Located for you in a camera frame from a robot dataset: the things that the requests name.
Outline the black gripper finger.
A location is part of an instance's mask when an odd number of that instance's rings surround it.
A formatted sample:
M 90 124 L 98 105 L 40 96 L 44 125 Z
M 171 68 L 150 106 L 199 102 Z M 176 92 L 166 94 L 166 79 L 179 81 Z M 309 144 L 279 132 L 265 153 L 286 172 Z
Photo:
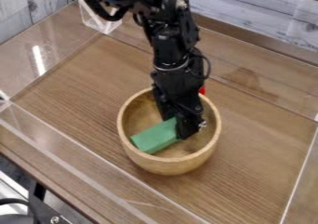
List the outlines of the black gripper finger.
M 206 120 L 200 112 L 180 111 L 175 114 L 176 118 L 176 137 L 187 139 L 206 126 Z
M 162 119 L 166 121 L 175 116 L 176 110 L 172 107 L 168 99 L 166 98 L 164 94 L 160 92 L 159 89 L 152 90 L 152 95 L 154 95 L 159 113 L 162 115 Z

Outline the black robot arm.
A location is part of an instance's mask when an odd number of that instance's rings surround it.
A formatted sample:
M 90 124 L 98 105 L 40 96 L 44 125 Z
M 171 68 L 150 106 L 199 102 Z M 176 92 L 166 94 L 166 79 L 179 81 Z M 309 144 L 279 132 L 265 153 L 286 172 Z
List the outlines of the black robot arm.
M 163 119 L 176 120 L 176 137 L 186 139 L 203 125 L 199 91 L 211 72 L 211 62 L 196 44 L 199 27 L 190 0 L 83 0 L 107 21 L 131 13 L 152 48 L 152 95 Z

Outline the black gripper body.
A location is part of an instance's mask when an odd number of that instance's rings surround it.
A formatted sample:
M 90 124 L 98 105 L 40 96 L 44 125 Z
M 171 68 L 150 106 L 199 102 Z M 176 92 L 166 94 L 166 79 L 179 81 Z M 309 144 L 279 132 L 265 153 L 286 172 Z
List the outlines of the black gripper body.
M 199 89 L 203 86 L 206 76 L 202 64 L 190 64 L 170 70 L 156 67 L 150 77 L 152 79 L 152 90 L 160 90 L 176 112 L 203 113 Z

